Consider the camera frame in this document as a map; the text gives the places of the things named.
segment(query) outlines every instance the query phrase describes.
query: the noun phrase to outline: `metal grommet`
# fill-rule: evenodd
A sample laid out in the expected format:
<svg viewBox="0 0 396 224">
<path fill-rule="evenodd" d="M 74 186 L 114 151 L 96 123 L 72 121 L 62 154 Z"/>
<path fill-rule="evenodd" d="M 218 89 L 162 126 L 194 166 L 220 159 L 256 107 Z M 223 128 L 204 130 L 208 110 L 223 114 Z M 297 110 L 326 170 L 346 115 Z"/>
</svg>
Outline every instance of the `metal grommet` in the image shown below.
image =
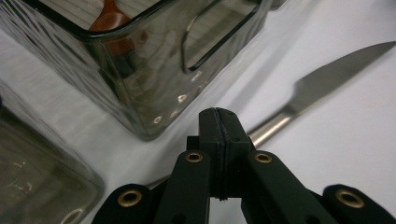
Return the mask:
<svg viewBox="0 0 396 224">
<path fill-rule="evenodd" d="M 361 197 L 346 189 L 337 190 L 335 197 L 349 207 L 362 208 L 364 206 L 364 201 Z"/>
<path fill-rule="evenodd" d="M 122 207 L 132 207 L 142 200 L 142 193 L 136 189 L 125 190 L 119 197 L 118 202 Z"/>
<path fill-rule="evenodd" d="M 189 162 L 198 162 L 201 161 L 204 157 L 196 152 L 192 152 L 189 155 L 186 156 L 186 160 Z"/>
<path fill-rule="evenodd" d="M 256 156 L 254 157 L 254 159 L 256 159 L 256 161 L 262 162 L 262 163 L 269 163 L 272 161 L 272 157 L 268 156 L 265 153 L 258 153 L 256 154 Z"/>
</svg>

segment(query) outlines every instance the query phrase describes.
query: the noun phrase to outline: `white tablecloth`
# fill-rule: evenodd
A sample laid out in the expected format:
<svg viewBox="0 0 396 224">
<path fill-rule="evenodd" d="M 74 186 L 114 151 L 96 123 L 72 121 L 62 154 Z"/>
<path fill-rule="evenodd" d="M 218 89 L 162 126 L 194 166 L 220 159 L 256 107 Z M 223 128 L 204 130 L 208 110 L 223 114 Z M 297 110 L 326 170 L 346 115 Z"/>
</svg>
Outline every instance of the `white tablecloth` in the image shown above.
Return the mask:
<svg viewBox="0 0 396 224">
<path fill-rule="evenodd" d="M 249 131 L 285 104 L 293 83 L 323 64 L 396 40 L 394 0 L 290 0 L 164 134 L 142 142 L 0 31 L 0 78 L 106 183 L 170 174 L 198 113 L 232 110 Z M 260 150 L 274 152 L 308 189 L 345 184 L 396 216 L 396 48 L 295 120 Z M 92 218 L 99 202 L 87 216 Z M 246 223 L 239 200 L 212 200 L 211 223 Z"/>
</svg>

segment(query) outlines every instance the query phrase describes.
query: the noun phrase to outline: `black plastic part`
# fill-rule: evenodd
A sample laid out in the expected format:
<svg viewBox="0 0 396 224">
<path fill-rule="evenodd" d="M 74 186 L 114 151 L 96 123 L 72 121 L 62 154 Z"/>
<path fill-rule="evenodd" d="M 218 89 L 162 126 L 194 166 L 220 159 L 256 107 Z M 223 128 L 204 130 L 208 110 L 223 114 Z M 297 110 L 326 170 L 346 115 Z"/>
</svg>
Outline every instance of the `black plastic part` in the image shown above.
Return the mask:
<svg viewBox="0 0 396 224">
<path fill-rule="evenodd" d="M 125 202 L 131 202 L 136 200 L 136 194 L 134 192 L 138 192 L 141 196 L 140 200 L 137 200 L 138 203 L 132 206 L 124 207 L 120 205 L 119 199 L 120 197 Z M 148 188 L 129 184 L 122 186 L 116 190 L 114 190 L 110 196 L 106 199 L 105 203 L 97 212 L 95 218 L 93 219 L 92 224 L 109 224 L 109 223 L 118 223 L 118 224 L 144 224 L 148 223 L 148 214 L 150 211 L 150 204 L 152 200 L 151 192 Z"/>
<path fill-rule="evenodd" d="M 327 187 L 322 202 L 339 223 L 396 223 L 396 219 L 378 203 L 348 186 Z"/>
<path fill-rule="evenodd" d="M 210 158 L 202 151 L 181 153 L 168 180 L 155 224 L 205 224 L 209 217 Z"/>
<path fill-rule="evenodd" d="M 199 114 L 199 148 L 212 158 L 211 196 L 241 197 L 241 165 L 250 147 L 234 112 L 209 108 Z"/>
<path fill-rule="evenodd" d="M 274 154 L 250 152 L 245 174 L 271 223 L 337 223 Z"/>
<path fill-rule="evenodd" d="M 142 199 L 124 208 L 117 199 L 130 189 L 139 190 Z M 153 190 L 117 189 L 93 223 L 207 224 L 210 196 L 241 197 L 247 224 L 396 224 L 357 189 L 331 186 L 323 197 L 306 189 L 276 155 L 255 150 L 233 112 L 219 108 L 200 114 L 200 135 L 188 137 L 169 180 Z"/>
</svg>

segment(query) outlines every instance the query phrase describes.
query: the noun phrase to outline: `knife handle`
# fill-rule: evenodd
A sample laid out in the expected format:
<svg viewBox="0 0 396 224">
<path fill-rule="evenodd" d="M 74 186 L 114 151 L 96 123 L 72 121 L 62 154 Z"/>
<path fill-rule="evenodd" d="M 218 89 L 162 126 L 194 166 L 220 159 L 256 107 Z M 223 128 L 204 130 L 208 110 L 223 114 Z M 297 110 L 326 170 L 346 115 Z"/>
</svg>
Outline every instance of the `knife handle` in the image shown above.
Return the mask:
<svg viewBox="0 0 396 224">
<path fill-rule="evenodd" d="M 256 126 L 247 135 L 250 137 L 253 145 L 259 147 L 294 120 L 296 115 L 296 112 L 285 106 L 278 110 L 271 118 Z"/>
</svg>

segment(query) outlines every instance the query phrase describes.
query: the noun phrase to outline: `metal knife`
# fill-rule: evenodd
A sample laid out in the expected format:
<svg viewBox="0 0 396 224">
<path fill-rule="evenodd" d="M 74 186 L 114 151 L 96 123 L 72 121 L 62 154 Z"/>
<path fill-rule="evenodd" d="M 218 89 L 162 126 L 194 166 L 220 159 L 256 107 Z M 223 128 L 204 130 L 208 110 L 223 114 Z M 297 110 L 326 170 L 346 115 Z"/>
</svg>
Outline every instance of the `metal knife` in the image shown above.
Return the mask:
<svg viewBox="0 0 396 224">
<path fill-rule="evenodd" d="M 395 45 L 396 41 L 393 41 L 357 50 L 301 78 L 295 84 L 295 92 L 289 102 L 247 134 L 253 145 L 259 147 L 265 143 L 311 105 L 342 86 Z"/>
</svg>

